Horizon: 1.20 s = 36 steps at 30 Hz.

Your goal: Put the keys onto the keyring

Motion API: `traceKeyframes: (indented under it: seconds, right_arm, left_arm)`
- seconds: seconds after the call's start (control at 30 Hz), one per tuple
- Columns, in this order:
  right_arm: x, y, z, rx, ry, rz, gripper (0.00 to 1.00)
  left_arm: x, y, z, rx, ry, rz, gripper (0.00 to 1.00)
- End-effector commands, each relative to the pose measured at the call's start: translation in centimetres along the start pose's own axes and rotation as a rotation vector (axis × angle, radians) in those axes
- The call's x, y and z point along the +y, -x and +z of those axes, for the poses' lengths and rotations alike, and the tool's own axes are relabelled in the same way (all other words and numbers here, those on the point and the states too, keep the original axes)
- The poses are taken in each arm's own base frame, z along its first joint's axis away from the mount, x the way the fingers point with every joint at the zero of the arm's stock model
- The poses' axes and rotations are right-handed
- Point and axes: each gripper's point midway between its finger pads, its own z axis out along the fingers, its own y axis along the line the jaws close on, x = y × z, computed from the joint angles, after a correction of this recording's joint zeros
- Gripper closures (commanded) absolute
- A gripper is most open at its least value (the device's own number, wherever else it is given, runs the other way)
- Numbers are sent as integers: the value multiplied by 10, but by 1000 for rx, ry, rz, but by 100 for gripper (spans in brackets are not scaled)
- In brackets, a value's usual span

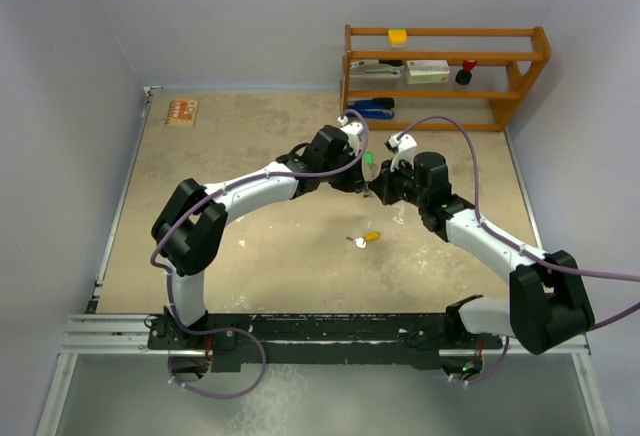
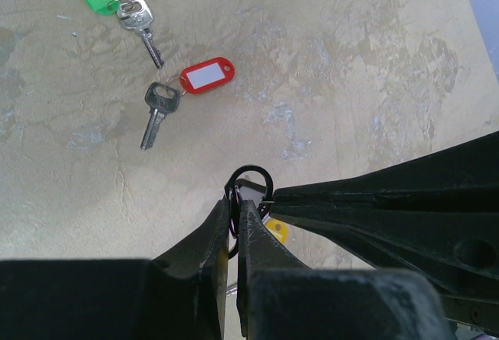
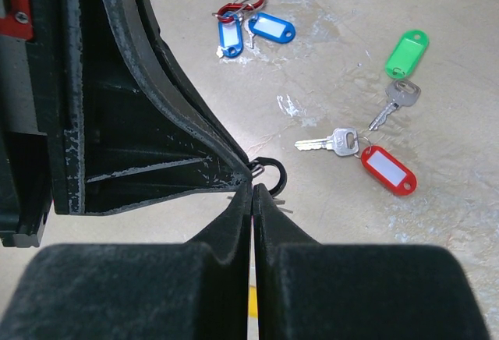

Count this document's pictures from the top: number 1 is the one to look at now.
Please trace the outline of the yellow tagged key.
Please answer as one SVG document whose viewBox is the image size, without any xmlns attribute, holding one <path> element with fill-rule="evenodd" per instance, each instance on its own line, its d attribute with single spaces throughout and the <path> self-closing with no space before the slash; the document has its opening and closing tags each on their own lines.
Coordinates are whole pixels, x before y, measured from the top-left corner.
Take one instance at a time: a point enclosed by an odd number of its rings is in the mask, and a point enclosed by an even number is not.
<svg viewBox="0 0 640 436">
<path fill-rule="evenodd" d="M 381 232 L 374 231 L 360 237 L 347 236 L 346 240 L 353 243 L 357 248 L 364 249 L 369 243 L 379 240 L 381 236 Z"/>
</svg>

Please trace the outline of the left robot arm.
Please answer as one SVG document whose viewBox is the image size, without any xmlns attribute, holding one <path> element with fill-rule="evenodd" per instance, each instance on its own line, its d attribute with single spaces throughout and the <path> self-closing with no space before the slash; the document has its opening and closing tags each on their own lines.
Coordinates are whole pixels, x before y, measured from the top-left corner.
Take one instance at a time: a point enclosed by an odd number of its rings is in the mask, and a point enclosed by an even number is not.
<svg viewBox="0 0 640 436">
<path fill-rule="evenodd" d="M 167 277 L 171 337 L 184 348 L 202 343 L 206 325 L 204 276 L 217 256 L 227 225 L 271 204 L 290 201 L 326 182 L 334 189 L 364 189 L 361 159 L 368 130 L 360 122 L 326 125 L 313 140 L 261 170 L 222 183 L 182 181 L 152 226 L 151 264 Z"/>
</svg>

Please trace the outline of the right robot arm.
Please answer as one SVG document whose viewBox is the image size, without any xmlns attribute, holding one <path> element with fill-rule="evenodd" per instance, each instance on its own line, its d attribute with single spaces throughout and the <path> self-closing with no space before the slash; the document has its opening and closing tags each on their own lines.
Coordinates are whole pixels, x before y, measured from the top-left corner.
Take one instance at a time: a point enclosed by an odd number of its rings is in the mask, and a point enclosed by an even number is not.
<svg viewBox="0 0 640 436">
<path fill-rule="evenodd" d="M 385 205 L 414 205 L 423 226 L 465 250 L 504 280 L 508 297 L 471 296 L 446 309 L 446 339 L 467 347 L 480 334 L 515 338 L 540 355 L 595 326 L 595 316 L 576 260 L 565 251 L 548 253 L 516 240 L 478 215 L 455 194 L 445 158 L 422 152 L 412 162 L 386 160 L 370 189 Z"/>
</svg>

